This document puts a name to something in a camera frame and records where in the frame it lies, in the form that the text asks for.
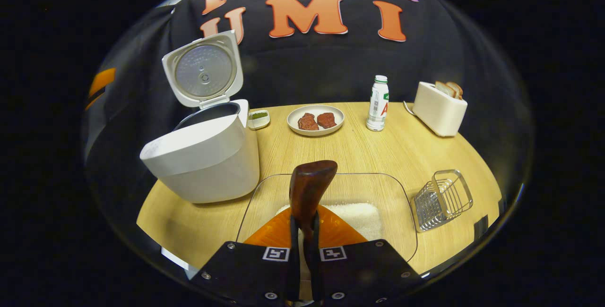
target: white rice cooker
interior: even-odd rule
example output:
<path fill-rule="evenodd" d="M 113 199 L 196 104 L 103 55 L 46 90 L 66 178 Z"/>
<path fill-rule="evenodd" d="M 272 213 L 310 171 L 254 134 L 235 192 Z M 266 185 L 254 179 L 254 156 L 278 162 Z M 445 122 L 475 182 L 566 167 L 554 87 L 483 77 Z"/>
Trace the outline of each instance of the white rice cooker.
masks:
<path fill-rule="evenodd" d="M 180 47 L 162 58 L 181 104 L 199 107 L 167 135 L 141 150 L 140 158 L 168 188 L 193 203 L 242 197 L 259 182 L 257 135 L 247 100 L 233 100 L 243 83 L 235 31 Z"/>

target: metal wire basket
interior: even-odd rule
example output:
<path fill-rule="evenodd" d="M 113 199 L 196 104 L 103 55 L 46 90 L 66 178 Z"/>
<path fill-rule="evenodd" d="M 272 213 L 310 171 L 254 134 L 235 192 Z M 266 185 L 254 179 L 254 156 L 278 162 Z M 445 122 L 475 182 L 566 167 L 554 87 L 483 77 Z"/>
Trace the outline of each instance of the metal wire basket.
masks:
<path fill-rule="evenodd" d="M 472 206 L 473 197 L 462 174 L 458 170 L 437 171 L 413 199 L 416 230 L 437 228 Z"/>

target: white rice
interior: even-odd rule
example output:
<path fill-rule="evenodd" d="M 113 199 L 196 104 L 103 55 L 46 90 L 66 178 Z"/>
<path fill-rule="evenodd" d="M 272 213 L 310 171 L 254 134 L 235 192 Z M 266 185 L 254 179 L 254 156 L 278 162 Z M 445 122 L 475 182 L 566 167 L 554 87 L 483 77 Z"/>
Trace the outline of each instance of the white rice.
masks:
<path fill-rule="evenodd" d="M 275 214 L 283 212 L 289 206 L 289 204 L 282 206 Z M 333 213 L 338 215 L 368 241 L 382 238 L 380 215 L 378 214 L 378 208 L 373 204 L 351 203 L 325 205 L 325 207 L 332 210 Z"/>

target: white bottle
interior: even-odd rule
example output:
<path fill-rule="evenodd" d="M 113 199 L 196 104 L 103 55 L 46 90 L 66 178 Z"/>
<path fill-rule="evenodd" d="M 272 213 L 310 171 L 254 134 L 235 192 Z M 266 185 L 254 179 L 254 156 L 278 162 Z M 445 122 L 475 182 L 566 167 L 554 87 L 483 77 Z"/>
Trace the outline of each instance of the white bottle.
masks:
<path fill-rule="evenodd" d="M 387 77 L 377 75 L 374 78 L 374 85 L 372 86 L 370 109 L 365 126 L 372 131 L 382 131 L 388 108 L 389 86 L 387 86 Z"/>

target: white plate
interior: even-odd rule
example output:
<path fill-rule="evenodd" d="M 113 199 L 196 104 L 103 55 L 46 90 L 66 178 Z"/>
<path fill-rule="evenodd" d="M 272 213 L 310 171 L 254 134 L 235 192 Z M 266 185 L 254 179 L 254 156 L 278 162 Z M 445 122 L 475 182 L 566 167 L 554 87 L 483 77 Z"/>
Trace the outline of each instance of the white plate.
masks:
<path fill-rule="evenodd" d="M 266 113 L 267 115 L 261 118 L 252 119 L 252 115 L 255 113 Z M 264 128 L 271 121 L 271 116 L 266 110 L 258 110 L 254 112 L 248 113 L 248 123 L 250 123 L 250 128 L 252 130 L 258 130 L 259 128 Z"/>
<path fill-rule="evenodd" d="M 307 112 L 315 116 L 315 122 L 317 122 L 317 116 L 321 115 L 322 113 L 331 112 L 334 114 L 334 122 L 336 123 L 336 126 L 333 126 L 332 128 L 322 128 L 320 126 L 319 130 L 302 130 L 302 129 L 298 128 L 298 120 L 301 119 L 304 116 L 304 114 Z M 287 120 L 288 120 L 288 125 L 290 126 L 292 131 L 294 131 L 300 135 L 323 136 L 323 135 L 328 135 L 329 133 L 333 133 L 334 131 L 338 130 L 342 126 L 342 123 L 344 122 L 344 113 L 342 113 L 342 111 L 340 111 L 339 109 L 337 109 L 333 106 L 308 105 L 308 106 L 300 107 L 300 108 L 290 112 L 290 115 L 288 115 Z"/>

